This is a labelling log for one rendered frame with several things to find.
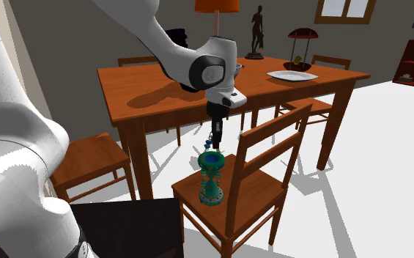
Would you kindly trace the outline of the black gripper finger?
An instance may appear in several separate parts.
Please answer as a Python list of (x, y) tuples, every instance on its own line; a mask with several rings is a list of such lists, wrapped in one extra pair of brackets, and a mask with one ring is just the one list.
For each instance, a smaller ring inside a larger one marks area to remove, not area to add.
[(219, 149), (223, 135), (223, 121), (221, 119), (212, 120), (212, 148)]

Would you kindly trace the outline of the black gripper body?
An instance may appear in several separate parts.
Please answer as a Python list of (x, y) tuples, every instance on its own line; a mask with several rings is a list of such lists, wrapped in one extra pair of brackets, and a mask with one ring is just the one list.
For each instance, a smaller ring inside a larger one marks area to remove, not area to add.
[(229, 115), (230, 107), (221, 104), (207, 102), (207, 115), (212, 121), (220, 121)]

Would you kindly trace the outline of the green hourglass-shaped beaded stand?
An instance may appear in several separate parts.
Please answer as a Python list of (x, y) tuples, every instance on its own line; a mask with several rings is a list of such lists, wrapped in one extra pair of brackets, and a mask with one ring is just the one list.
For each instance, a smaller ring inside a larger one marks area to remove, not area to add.
[(221, 152), (210, 151), (212, 139), (204, 144), (204, 152), (198, 156), (198, 165), (201, 168), (201, 189), (199, 190), (199, 201), (207, 206), (216, 206), (223, 200), (223, 190), (220, 188), (221, 172), (225, 160)]

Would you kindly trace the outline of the brown wooden dining table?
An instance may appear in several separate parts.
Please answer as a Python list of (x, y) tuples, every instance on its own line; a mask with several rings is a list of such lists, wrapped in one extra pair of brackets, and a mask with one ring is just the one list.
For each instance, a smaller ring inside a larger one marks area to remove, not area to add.
[[(370, 74), (313, 65), (309, 72), (316, 75), (314, 80), (288, 82), (268, 75), (282, 70), (282, 59), (266, 57), (256, 61), (239, 58), (237, 61), (244, 67), (235, 80), (235, 86), (247, 97), (247, 103), (234, 112), (251, 111), (253, 127), (261, 108), (306, 97), (335, 95), (317, 162), (317, 168), (324, 170), (355, 83), (370, 78)], [(100, 68), (97, 74), (111, 124), (118, 129), (122, 148), (133, 162), (139, 196), (152, 199), (145, 135), (206, 120), (204, 94), (184, 91), (156, 64)]]

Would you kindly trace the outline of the white plate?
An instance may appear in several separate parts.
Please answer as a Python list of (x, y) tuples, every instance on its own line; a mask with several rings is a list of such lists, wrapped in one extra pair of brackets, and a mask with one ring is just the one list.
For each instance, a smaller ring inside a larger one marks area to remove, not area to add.
[(310, 81), (318, 78), (317, 75), (310, 73), (298, 72), (294, 70), (278, 70), (267, 73), (272, 78), (277, 78), (284, 81)]

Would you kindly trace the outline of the black rounded object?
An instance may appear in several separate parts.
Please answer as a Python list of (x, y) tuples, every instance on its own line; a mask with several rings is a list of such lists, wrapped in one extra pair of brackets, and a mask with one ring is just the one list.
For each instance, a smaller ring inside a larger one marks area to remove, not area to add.
[(165, 30), (165, 33), (169, 36), (169, 38), (177, 45), (180, 45), (184, 48), (188, 47), (188, 44), (186, 43), (187, 35), (185, 33), (184, 29), (178, 28), (178, 29), (169, 29)]

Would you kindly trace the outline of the dark standing figure statue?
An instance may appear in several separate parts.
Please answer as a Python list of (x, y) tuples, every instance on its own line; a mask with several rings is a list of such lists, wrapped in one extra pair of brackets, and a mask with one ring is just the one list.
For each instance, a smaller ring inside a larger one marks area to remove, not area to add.
[(257, 51), (258, 49), (264, 48), (262, 5), (257, 7), (257, 12), (254, 13), (251, 22), (253, 24), (251, 52), (249, 52), (245, 58), (254, 60), (264, 59), (263, 55)]

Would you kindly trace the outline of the orange shade table lamp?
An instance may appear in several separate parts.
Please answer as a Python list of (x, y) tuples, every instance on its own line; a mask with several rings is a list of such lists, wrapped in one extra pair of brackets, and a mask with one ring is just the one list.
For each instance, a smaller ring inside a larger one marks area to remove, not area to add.
[(220, 14), (240, 11), (239, 0), (195, 0), (194, 11), (214, 15), (214, 35), (219, 35)]

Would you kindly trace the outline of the red domed stand with bowl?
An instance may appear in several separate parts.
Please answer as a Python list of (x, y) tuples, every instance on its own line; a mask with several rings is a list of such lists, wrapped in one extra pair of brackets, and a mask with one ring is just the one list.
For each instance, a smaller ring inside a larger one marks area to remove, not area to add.
[[(310, 28), (299, 28), (290, 32), (288, 34), (288, 38), (293, 39), (292, 51), (290, 61), (284, 63), (284, 68), (286, 70), (292, 70), (297, 72), (306, 72), (307, 70), (309, 70), (311, 68), (311, 64), (307, 62), (307, 54), (310, 46), (310, 41), (313, 39), (317, 39), (318, 37), (319, 34)], [(297, 40), (307, 40), (304, 55), (299, 59), (296, 56), (294, 56), (295, 45)]]

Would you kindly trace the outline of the dark robot stand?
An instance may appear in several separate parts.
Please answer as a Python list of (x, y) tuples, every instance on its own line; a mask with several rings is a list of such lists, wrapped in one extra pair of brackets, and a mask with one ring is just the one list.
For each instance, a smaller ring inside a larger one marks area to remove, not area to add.
[(71, 208), (99, 258), (184, 258), (178, 199), (73, 204)]

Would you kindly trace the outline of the wooden framed window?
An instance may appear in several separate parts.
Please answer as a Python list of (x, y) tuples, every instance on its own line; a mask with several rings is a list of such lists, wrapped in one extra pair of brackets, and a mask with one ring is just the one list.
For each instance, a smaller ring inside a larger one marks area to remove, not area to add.
[(369, 24), (377, 0), (319, 0), (315, 24)]

